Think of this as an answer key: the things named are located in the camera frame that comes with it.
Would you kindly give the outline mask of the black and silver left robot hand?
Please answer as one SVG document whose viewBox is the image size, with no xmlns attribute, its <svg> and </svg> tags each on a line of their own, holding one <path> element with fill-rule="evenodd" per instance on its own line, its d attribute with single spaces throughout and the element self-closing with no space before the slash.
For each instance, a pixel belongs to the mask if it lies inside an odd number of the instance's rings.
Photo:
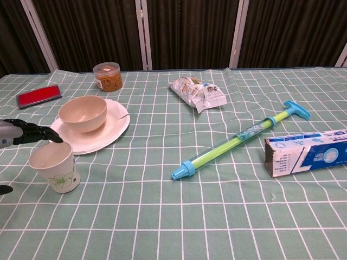
<svg viewBox="0 0 347 260">
<path fill-rule="evenodd" d="M 62 143 L 61 137 L 50 127 L 28 123 L 21 119 L 1 120 L 1 148 L 11 145 L 50 140 Z"/>
</svg>

